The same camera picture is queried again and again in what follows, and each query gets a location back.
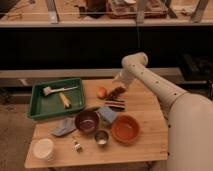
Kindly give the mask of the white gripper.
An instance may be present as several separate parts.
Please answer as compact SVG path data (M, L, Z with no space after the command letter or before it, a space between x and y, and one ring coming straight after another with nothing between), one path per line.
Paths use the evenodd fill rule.
M134 80L134 76L126 69L122 69L115 76L113 82L122 83L125 88L128 88L130 84L133 82L133 80Z

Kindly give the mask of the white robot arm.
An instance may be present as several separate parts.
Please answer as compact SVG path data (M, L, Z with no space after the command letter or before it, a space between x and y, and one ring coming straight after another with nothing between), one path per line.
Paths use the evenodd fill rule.
M115 77L129 88L134 78L169 109L167 171L213 171L213 102L146 68L144 52L125 56Z

